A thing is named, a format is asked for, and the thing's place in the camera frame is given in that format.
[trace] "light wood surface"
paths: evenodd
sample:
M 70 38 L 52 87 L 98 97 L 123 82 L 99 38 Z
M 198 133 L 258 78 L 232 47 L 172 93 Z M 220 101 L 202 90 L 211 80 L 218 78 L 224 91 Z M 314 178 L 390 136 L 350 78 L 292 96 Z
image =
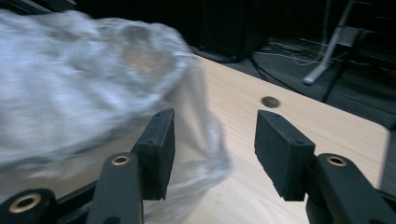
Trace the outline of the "light wood surface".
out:
M 379 187 L 389 139 L 385 128 L 223 65 L 201 62 L 208 106 L 223 125 L 233 172 L 206 193 L 185 223 L 308 223 L 305 203 L 279 198 L 257 161 L 253 144 L 259 109 L 286 118 L 317 145 L 316 155 L 330 152 L 353 160 Z M 265 96 L 275 97 L 280 106 L 265 107 Z

